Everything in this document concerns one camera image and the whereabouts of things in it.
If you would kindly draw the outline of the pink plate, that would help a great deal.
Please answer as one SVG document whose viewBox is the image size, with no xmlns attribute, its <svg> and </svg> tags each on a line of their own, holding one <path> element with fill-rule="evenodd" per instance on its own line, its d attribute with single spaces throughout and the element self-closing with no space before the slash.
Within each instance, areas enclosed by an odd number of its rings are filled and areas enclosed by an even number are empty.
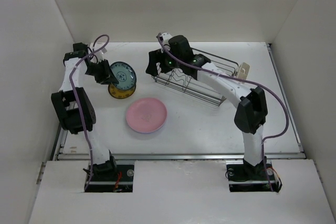
<svg viewBox="0 0 336 224">
<path fill-rule="evenodd" d="M 157 98 L 141 98 L 134 101 L 125 113 L 127 125 L 143 134 L 159 130 L 167 119 L 167 108 Z"/>
</svg>

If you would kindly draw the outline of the yellow patterned small plate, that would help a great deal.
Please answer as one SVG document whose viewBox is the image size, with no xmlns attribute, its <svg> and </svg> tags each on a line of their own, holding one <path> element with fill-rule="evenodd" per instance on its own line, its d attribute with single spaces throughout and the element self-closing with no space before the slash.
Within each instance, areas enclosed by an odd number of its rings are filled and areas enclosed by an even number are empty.
<svg viewBox="0 0 336 224">
<path fill-rule="evenodd" d="M 108 85 L 109 94 L 116 99 L 126 99 L 134 94 L 136 86 L 132 87 L 129 90 L 120 90 L 116 88 L 113 84 Z"/>
</svg>

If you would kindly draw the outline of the teal patterned small plate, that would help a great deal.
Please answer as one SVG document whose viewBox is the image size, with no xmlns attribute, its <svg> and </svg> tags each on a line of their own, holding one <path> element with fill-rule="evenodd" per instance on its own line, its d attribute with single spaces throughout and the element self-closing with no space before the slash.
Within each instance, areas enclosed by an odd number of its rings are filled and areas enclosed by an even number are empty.
<svg viewBox="0 0 336 224">
<path fill-rule="evenodd" d="M 114 84 L 117 89 L 128 91 L 136 85 L 136 73 L 129 64 L 117 61 L 110 65 L 110 69 L 118 81 Z"/>
</svg>

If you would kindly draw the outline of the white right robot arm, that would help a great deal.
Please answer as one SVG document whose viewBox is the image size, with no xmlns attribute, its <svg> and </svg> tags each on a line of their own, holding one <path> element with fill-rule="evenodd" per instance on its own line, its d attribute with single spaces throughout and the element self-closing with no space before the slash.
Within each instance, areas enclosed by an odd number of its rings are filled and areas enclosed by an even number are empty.
<svg viewBox="0 0 336 224">
<path fill-rule="evenodd" d="M 261 85 L 254 89 L 244 86 L 244 80 L 226 75 L 203 54 L 194 54 L 184 36 L 172 37 L 169 33 L 158 34 L 161 48 L 149 52 L 149 63 L 146 73 L 158 77 L 158 65 L 161 73 L 180 69 L 191 79 L 199 81 L 224 96 L 236 109 L 234 123 L 242 132 L 244 140 L 243 172 L 250 179 L 259 176 L 266 167 L 263 146 L 263 124 L 266 120 L 267 104 L 264 89 Z M 151 134 L 159 130 L 165 120 L 166 108 L 159 109 L 161 102 L 145 98 L 134 103 L 134 110 L 129 107 L 130 119 L 134 119 L 134 131 Z"/>
</svg>

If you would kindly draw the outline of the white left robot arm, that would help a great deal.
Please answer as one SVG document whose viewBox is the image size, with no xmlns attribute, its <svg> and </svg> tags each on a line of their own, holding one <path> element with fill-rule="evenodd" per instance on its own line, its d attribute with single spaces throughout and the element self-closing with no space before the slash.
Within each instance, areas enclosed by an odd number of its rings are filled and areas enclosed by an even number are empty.
<svg viewBox="0 0 336 224">
<path fill-rule="evenodd" d="M 101 85 L 119 83 L 107 60 L 100 56 L 96 62 L 91 61 L 97 53 L 90 52 L 84 43 L 73 44 L 73 51 L 66 53 L 63 59 L 62 85 L 58 92 L 51 94 L 51 101 L 61 127 L 71 134 L 84 135 L 90 155 L 90 168 L 85 172 L 90 178 L 112 180 L 117 176 L 118 168 L 111 152 L 98 139 L 98 131 L 94 128 L 96 113 L 81 83 L 84 75 L 93 76 Z"/>
</svg>

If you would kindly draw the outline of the grey wire dish rack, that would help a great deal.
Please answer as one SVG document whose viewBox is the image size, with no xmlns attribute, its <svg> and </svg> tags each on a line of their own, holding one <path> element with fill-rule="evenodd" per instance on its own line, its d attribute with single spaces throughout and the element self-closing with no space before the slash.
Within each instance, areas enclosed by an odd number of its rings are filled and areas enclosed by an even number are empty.
<svg viewBox="0 0 336 224">
<path fill-rule="evenodd" d="M 235 70 L 238 67 L 237 62 L 196 48 L 192 48 L 192 51 L 197 56 L 203 55 L 210 59 L 218 67 L 218 69 L 225 72 L 227 75 L 231 77 L 235 75 Z M 157 70 L 159 74 L 157 76 L 152 76 L 156 83 L 175 89 L 181 93 L 185 93 L 215 106 L 220 106 L 226 100 L 226 98 L 220 93 L 186 75 L 181 69 L 173 69 L 168 73 L 163 73 L 162 64 L 160 62 L 157 63 Z"/>
</svg>

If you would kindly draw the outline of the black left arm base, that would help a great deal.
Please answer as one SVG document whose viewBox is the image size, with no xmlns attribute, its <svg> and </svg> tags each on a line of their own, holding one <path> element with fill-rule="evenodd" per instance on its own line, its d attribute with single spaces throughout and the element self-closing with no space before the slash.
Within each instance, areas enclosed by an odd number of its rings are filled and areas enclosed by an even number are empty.
<svg viewBox="0 0 336 224">
<path fill-rule="evenodd" d="M 86 193 L 131 193 L 135 172 L 134 162 L 116 162 L 113 156 L 104 164 L 83 169 L 86 174 Z"/>
</svg>

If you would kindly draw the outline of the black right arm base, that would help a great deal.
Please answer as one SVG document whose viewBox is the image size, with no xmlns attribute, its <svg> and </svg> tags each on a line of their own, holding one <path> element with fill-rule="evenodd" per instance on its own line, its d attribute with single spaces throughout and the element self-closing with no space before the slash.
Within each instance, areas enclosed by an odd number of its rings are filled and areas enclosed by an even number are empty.
<svg viewBox="0 0 336 224">
<path fill-rule="evenodd" d="M 227 163 L 225 176 L 228 179 L 229 191 L 240 192 L 280 192 L 282 181 L 273 169 L 272 163 L 263 162 L 256 167 L 245 163 Z"/>
</svg>

